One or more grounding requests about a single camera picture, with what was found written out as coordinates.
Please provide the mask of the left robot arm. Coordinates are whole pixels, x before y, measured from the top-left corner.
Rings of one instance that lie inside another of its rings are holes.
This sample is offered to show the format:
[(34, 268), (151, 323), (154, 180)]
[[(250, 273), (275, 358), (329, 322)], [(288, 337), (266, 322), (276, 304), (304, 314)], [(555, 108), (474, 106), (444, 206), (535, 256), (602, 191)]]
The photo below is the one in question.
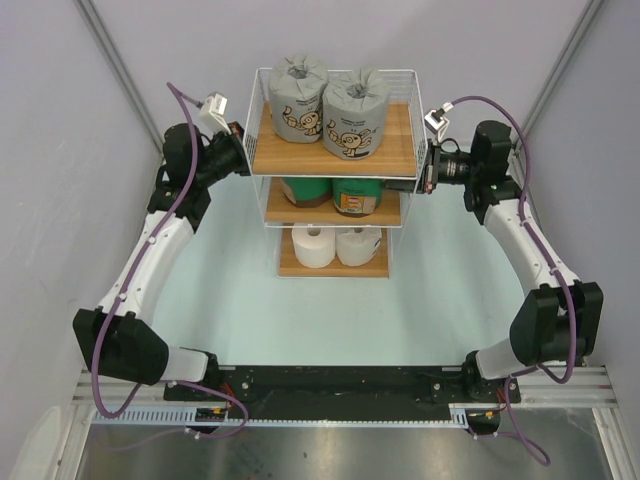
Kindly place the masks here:
[(88, 370), (144, 385), (205, 378), (213, 355), (170, 346), (152, 322), (169, 273), (210, 205), (210, 187), (230, 174), (249, 173), (243, 136), (237, 122), (212, 136), (185, 123), (165, 132), (165, 162), (156, 175), (142, 234), (99, 305), (79, 310), (73, 320)]

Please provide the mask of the grey paper roll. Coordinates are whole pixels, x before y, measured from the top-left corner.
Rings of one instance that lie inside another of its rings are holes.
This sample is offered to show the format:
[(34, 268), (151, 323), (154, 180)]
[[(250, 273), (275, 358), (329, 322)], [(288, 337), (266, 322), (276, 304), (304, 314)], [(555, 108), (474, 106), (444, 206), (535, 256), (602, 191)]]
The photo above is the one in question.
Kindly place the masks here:
[(290, 143), (316, 142), (323, 128), (323, 93), (328, 70), (308, 53), (281, 59), (268, 78), (268, 95), (275, 133)]
[(343, 160), (371, 156), (380, 146), (390, 87), (375, 68), (346, 71), (323, 93), (323, 145)]

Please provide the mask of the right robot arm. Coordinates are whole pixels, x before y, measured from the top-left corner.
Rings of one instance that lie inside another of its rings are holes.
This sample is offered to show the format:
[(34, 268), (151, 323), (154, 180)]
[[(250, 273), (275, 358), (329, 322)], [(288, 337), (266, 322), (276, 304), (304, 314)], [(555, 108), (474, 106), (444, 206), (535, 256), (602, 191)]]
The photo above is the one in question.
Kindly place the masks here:
[(469, 353), (458, 375), (435, 384), (457, 384), (464, 398), (485, 400), (517, 376), (543, 371), (567, 383), (578, 360), (595, 346), (604, 294), (566, 266), (533, 218), (525, 189), (507, 172), (512, 150), (510, 126), (495, 120), (478, 124), (469, 151), (444, 150), (447, 119), (425, 120), (434, 133), (416, 182), (391, 180), (392, 191), (432, 193), (440, 184), (461, 185), (464, 205), (501, 246), (525, 295), (507, 337)]

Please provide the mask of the green paper roll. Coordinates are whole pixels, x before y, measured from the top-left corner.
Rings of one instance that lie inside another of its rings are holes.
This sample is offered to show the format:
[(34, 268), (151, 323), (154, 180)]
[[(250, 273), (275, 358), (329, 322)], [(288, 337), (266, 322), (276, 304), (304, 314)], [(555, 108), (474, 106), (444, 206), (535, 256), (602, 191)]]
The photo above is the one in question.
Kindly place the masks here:
[(332, 197), (332, 180), (315, 177), (281, 178), (285, 197), (298, 208), (313, 208)]
[(367, 216), (380, 205), (383, 182), (371, 178), (334, 178), (332, 180), (334, 207), (347, 216)]

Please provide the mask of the plain white paper roll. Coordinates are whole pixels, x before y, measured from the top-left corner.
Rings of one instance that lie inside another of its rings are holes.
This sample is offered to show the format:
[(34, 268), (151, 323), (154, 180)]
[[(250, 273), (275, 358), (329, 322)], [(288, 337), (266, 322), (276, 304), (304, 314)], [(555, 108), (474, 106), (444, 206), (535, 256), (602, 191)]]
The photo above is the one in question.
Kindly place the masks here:
[(328, 266), (336, 254), (336, 234), (331, 227), (296, 223), (291, 231), (294, 254), (301, 265), (318, 269)]

